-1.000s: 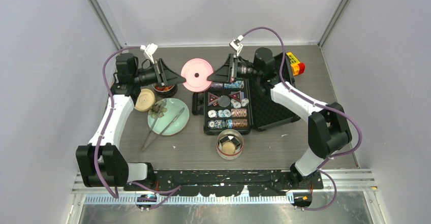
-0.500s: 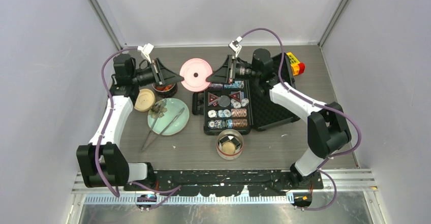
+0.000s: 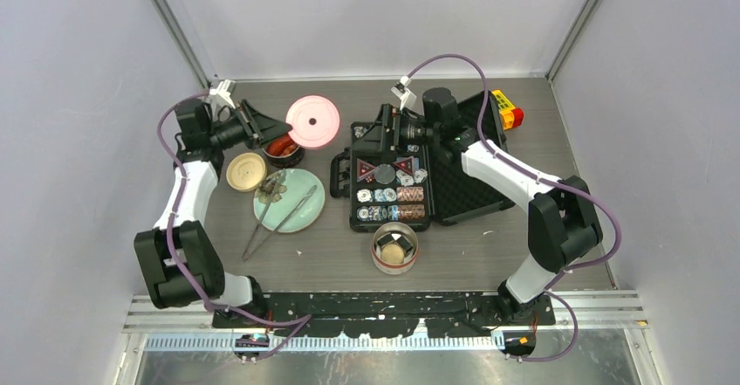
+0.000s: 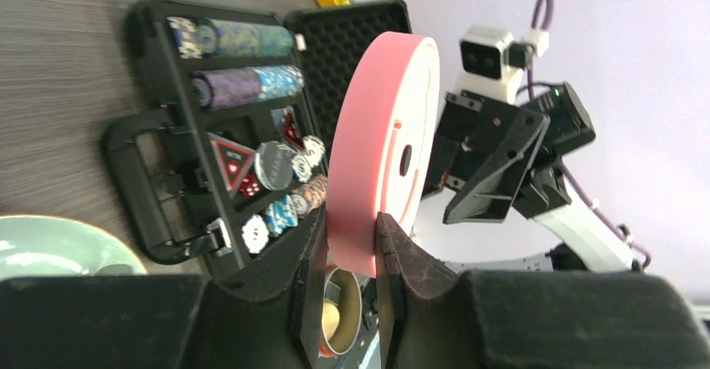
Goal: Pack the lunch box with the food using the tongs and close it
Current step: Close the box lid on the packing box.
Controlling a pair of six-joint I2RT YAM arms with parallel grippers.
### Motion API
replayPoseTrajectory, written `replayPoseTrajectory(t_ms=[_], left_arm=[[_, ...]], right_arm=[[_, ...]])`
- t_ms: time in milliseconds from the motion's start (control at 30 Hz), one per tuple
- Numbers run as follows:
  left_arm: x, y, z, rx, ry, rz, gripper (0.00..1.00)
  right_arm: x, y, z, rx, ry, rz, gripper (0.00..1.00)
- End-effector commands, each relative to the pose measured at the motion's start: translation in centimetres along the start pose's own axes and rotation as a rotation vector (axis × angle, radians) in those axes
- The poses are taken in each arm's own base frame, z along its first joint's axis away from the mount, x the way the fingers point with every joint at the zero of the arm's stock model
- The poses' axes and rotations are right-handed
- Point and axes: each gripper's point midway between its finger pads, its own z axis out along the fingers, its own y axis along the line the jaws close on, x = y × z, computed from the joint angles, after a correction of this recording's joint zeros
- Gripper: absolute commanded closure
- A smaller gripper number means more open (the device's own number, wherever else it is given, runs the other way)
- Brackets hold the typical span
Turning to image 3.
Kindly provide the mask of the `red sausage toy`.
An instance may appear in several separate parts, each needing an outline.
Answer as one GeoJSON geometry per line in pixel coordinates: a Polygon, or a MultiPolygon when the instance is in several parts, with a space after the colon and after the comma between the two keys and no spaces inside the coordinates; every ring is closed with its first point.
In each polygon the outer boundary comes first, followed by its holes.
{"type": "Polygon", "coordinates": [[[278,139],[274,140],[266,149],[265,153],[270,156],[281,157],[282,151],[290,146],[296,144],[295,141],[288,135],[283,135],[278,139]]]}

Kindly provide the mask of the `beige round lid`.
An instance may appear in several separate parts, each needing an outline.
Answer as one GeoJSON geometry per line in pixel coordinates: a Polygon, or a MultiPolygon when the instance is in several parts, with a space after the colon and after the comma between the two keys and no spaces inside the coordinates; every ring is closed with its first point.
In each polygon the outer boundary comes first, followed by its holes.
{"type": "Polygon", "coordinates": [[[239,192],[256,189],[267,174],[267,166],[261,155],[244,153],[236,156],[228,165],[226,180],[229,186],[239,192]]]}

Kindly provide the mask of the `pink round lid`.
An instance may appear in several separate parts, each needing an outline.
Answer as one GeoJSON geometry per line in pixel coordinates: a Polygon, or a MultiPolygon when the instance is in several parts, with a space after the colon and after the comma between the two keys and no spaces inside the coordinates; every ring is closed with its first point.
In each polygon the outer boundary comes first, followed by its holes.
{"type": "Polygon", "coordinates": [[[320,95],[308,95],[296,100],[288,109],[285,122],[291,126],[291,139],[306,149],[328,146],[340,128],[338,108],[320,95]]]}

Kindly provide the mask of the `sushi roll orange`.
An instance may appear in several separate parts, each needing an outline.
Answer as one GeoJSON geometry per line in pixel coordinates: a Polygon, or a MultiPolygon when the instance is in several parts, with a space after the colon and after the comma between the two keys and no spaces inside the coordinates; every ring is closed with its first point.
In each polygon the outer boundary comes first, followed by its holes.
{"type": "Polygon", "coordinates": [[[378,237],[374,243],[377,250],[381,250],[384,246],[394,243],[396,241],[396,237],[394,233],[388,232],[382,235],[381,237],[378,237]]]}

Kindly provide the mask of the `sushi roll red centre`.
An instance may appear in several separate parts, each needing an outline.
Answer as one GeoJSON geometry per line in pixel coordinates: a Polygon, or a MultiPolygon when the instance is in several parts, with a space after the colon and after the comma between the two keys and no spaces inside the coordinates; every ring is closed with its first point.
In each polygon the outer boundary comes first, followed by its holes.
{"type": "Polygon", "coordinates": [[[401,233],[394,233],[393,234],[394,241],[401,247],[401,249],[404,251],[405,256],[412,255],[415,250],[415,246],[412,241],[410,241],[406,236],[402,235],[401,233]]]}

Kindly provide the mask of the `round bread bun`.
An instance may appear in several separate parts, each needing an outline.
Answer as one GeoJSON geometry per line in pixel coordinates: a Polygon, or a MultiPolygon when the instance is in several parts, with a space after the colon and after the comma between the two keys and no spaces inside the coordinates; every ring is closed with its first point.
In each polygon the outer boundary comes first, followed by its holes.
{"type": "Polygon", "coordinates": [[[406,258],[406,252],[399,244],[389,243],[381,248],[380,258],[386,265],[402,265],[406,258]]]}

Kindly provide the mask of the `black metal tongs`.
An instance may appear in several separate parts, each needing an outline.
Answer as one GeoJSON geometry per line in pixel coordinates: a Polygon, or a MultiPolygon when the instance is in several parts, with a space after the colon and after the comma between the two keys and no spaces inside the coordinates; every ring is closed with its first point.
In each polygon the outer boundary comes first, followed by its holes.
{"type": "Polygon", "coordinates": [[[300,219],[301,211],[310,208],[309,203],[321,190],[323,186],[317,178],[303,169],[281,169],[268,175],[255,193],[257,226],[247,241],[242,261],[247,261],[292,219],[300,219]]]}

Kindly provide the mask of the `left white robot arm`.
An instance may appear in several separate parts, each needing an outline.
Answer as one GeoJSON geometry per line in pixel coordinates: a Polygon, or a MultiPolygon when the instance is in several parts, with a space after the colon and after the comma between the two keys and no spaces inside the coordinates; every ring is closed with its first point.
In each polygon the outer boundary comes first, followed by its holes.
{"type": "Polygon", "coordinates": [[[216,120],[201,94],[168,109],[180,128],[177,148],[158,137],[173,161],[174,186],[165,210],[150,230],[136,234],[134,251],[149,298],[158,309],[201,301],[208,310],[234,307],[247,327],[258,327],[268,313],[258,282],[225,271],[204,227],[209,200],[220,181],[224,152],[242,143],[260,148],[288,134],[290,124],[258,112],[247,100],[226,106],[216,120]]]}

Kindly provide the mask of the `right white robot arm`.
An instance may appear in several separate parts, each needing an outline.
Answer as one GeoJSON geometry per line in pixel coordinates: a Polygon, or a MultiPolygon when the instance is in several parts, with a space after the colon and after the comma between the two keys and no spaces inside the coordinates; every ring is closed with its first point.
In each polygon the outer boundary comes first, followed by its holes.
{"type": "Polygon", "coordinates": [[[472,179],[484,182],[528,216],[529,254],[498,288],[498,313],[510,324],[520,324],[533,311],[533,303],[565,274],[579,266],[603,239],[596,202],[587,184],[577,176],[559,179],[533,168],[491,140],[483,130],[485,114],[499,120],[498,98],[490,90],[481,94],[482,105],[473,127],[460,118],[459,104],[447,88],[427,90],[422,99],[425,117],[411,107],[416,96],[399,82],[392,93],[400,105],[394,110],[394,139],[422,141],[441,158],[459,166],[472,179]]]}

